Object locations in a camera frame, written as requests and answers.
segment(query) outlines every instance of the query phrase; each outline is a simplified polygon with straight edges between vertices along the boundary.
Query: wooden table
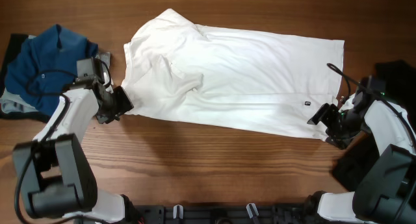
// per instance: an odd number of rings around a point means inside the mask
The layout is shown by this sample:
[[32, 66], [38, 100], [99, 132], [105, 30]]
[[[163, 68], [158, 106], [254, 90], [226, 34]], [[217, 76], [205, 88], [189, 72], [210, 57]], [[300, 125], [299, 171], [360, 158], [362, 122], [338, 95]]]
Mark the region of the wooden table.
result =
[[[117, 85], [123, 44], [167, 8], [202, 25], [345, 40], [344, 70], [360, 79], [375, 62], [416, 65], [415, 0], [0, 0], [0, 56], [11, 32], [40, 34], [59, 23], [112, 53]], [[340, 94], [346, 94], [342, 84]], [[17, 223], [11, 152], [44, 124], [0, 120], [1, 223]], [[319, 140], [123, 116], [91, 121], [83, 149], [100, 188], [138, 205], [303, 201], [343, 192], [330, 175], [343, 152]]]

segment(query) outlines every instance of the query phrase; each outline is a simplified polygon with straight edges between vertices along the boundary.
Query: pile of clothes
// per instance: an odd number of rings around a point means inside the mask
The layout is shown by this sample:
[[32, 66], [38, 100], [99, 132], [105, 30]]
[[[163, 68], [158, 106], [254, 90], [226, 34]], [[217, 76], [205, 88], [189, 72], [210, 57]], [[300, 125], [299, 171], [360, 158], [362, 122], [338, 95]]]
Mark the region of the pile of clothes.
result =
[[110, 53], [99, 53], [97, 44], [60, 25], [39, 36], [12, 34], [0, 71], [0, 118], [47, 122], [59, 97], [42, 94], [60, 93], [73, 81], [73, 76], [54, 70], [76, 76], [77, 61], [91, 56], [110, 67]]

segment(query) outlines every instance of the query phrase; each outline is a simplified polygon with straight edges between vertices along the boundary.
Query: white t-shirt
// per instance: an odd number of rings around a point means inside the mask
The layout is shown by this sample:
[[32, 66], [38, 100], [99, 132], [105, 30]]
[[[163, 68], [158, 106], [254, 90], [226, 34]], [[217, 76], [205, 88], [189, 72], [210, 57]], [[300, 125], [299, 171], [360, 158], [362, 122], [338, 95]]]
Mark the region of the white t-shirt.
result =
[[326, 137], [306, 122], [337, 103], [341, 40], [195, 25], [172, 9], [124, 45], [122, 87], [139, 114], [301, 138]]

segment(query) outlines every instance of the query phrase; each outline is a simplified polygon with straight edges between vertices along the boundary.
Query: gray cloth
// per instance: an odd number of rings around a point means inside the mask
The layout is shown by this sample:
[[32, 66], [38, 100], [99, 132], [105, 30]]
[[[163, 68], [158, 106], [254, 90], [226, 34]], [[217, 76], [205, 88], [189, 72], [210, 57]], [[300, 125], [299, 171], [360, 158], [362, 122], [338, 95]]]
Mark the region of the gray cloth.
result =
[[[96, 55], [96, 58], [99, 58], [101, 61], [106, 63], [106, 65], [110, 69], [110, 52], [100, 52]], [[107, 76], [107, 70], [105, 72], [105, 82], [108, 82], [108, 76]], [[107, 88], [108, 92], [112, 93], [112, 87], [109, 86]], [[21, 112], [21, 113], [29, 113], [29, 112], [37, 112], [37, 109], [35, 109], [33, 106], [27, 104], [19, 95], [10, 93], [5, 88], [5, 91], [3, 92], [2, 96], [0, 97], [0, 105], [1, 105], [1, 111], [5, 114], [9, 114], [11, 112]]]

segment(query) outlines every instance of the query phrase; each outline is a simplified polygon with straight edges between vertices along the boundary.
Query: wrinkled fabric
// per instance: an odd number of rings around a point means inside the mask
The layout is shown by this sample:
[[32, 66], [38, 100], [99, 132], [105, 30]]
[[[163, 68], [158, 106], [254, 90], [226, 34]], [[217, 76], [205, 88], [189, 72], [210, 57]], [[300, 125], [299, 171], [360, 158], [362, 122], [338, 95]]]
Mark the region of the wrinkled fabric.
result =
[[[41, 35], [26, 39], [18, 57], [8, 65], [5, 85], [10, 93], [20, 95], [29, 105], [51, 116], [59, 103], [57, 96], [33, 96], [26, 92], [29, 79], [42, 71], [59, 69], [77, 75], [77, 60], [95, 56], [97, 44], [84, 36], [54, 25]], [[39, 75], [31, 84], [34, 93], [60, 93], [71, 75], [54, 72]]]
[[124, 45], [126, 114], [325, 139], [307, 121], [337, 103], [342, 40], [195, 25], [172, 9]]

